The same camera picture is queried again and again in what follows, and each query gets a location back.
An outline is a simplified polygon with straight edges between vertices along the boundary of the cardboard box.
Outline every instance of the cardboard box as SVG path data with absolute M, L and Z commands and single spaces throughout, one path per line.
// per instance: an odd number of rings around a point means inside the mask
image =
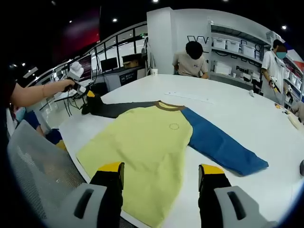
M 133 60 L 133 61 L 127 61 L 123 63 L 124 68 L 129 69 L 133 67 L 138 67 L 139 63 L 138 60 Z

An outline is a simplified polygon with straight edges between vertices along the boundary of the mesh chair back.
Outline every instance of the mesh chair back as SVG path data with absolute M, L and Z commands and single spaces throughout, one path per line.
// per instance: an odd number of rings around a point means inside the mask
M 69 154 L 26 121 L 12 135 L 7 153 L 21 191 L 40 219 L 56 216 L 64 198 L 85 182 Z

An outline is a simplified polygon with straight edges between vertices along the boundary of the white pillar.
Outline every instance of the white pillar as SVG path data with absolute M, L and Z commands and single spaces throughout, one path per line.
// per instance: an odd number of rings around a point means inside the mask
M 147 12 L 148 36 L 159 74 L 173 74 L 173 55 L 176 51 L 174 12 L 163 8 Z

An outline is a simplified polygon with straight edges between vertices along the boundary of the blue sleeve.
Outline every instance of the blue sleeve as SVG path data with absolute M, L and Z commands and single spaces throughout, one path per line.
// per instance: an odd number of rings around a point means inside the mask
M 24 120 L 26 120 L 29 123 L 29 125 L 31 125 L 35 130 L 40 125 L 34 111 L 30 111 L 28 113 L 25 113 Z
M 243 176 L 268 167 L 268 163 L 247 150 L 221 129 L 186 108 L 181 111 L 193 128 L 189 146 L 219 165 Z

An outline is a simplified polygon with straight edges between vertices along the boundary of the black hair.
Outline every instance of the black hair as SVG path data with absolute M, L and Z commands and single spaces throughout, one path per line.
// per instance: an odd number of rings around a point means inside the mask
M 192 59 L 199 59 L 203 54 L 203 47 L 199 42 L 190 41 L 186 45 L 186 52 Z
M 274 41 L 273 48 L 276 48 L 277 46 L 284 46 L 285 47 L 285 45 L 280 40 L 276 39 Z

